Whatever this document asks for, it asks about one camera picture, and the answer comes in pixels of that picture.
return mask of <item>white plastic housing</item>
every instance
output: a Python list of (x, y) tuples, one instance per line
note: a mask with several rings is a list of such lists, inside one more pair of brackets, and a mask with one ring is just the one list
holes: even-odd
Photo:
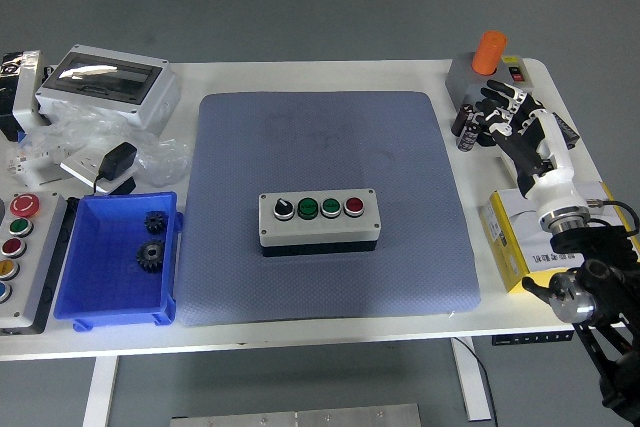
[[(131, 63), (149, 68), (156, 67), (160, 69), (160, 73), (139, 105), (52, 88), (60, 76), (61, 70), (64, 70), (65, 61), (76, 54), (100, 57), (112, 64)], [(160, 135), (180, 99), (180, 91), (176, 75), (166, 60), (76, 45), (69, 51), (49, 79), (38, 89), (36, 98), (40, 103), (40, 113), (46, 116), (55, 115), (55, 106), (58, 102), (94, 107), (117, 112), (124, 116), (134, 128)]]
[(550, 160), (554, 169), (542, 176), (534, 176), (535, 184), (527, 193), (527, 199), (536, 206), (538, 219), (567, 207), (583, 207), (587, 202), (573, 183), (573, 163), (553, 114), (546, 110), (535, 111), (544, 131), (544, 139), (538, 146), (538, 154)]
[[(290, 220), (276, 218), (273, 209), (278, 199), (288, 200), (297, 211), (298, 203), (305, 197), (318, 202), (317, 217), (305, 220), (296, 213)], [(364, 212), (359, 217), (349, 217), (344, 212), (344, 203), (351, 197), (361, 199), (364, 204)], [(340, 215), (332, 219), (320, 212), (322, 202), (327, 198), (336, 199), (342, 205)], [(373, 189), (280, 192), (259, 197), (260, 245), (263, 247), (376, 241), (381, 228), (378, 201)]]

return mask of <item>gray floor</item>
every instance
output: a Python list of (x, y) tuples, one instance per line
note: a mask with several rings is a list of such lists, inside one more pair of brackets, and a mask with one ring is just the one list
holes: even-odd
[[(172, 62), (451, 58), (473, 50), (488, 29), (507, 34), (510, 53), (547, 65), (602, 177), (616, 197), (640, 208), (640, 0), (0, 2), (0, 52), (40, 49), (50, 62), (76, 43)], [(577, 343), (491, 348), (488, 342), (482, 339), (479, 350), (502, 425), (618, 425), (598, 405), (597, 376)], [(264, 364), (272, 370), (258, 369)], [(0, 384), (16, 393), (0, 400), (3, 425), (7, 418), (7, 425), (79, 425), (91, 365), (0, 364)], [(209, 371), (211, 383), (202, 373)], [(131, 357), (122, 361), (112, 425), (393, 402), (418, 402), (424, 425), (461, 425), (453, 373), (444, 341)], [(56, 411), (57, 402), (65, 409)], [(39, 420), (52, 411), (62, 417)], [(162, 419), (153, 417), (160, 412)], [(138, 421), (145, 415), (153, 422)], [(134, 418), (137, 424), (128, 420)]]

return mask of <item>black selector switch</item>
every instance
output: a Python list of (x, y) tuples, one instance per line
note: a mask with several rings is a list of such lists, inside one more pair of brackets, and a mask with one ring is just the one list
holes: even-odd
[(273, 215), (278, 220), (289, 220), (293, 217), (294, 207), (291, 202), (285, 199), (278, 199), (276, 205), (273, 207)]

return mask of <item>push button box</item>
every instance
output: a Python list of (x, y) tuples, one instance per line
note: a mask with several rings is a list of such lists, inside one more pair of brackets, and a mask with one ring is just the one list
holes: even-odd
[(266, 257), (374, 250), (381, 227), (373, 189), (259, 197), (260, 245)]
[(18, 192), (5, 200), (9, 208), (0, 224), (0, 335), (39, 333), (46, 322), (43, 289), (67, 203), (56, 192)]

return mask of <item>orange handle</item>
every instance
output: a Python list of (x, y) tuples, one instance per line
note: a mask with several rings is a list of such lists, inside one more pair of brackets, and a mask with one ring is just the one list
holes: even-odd
[(498, 68), (500, 57), (507, 46), (507, 36), (497, 30), (482, 34), (478, 50), (473, 56), (471, 68), (480, 75), (491, 75)]

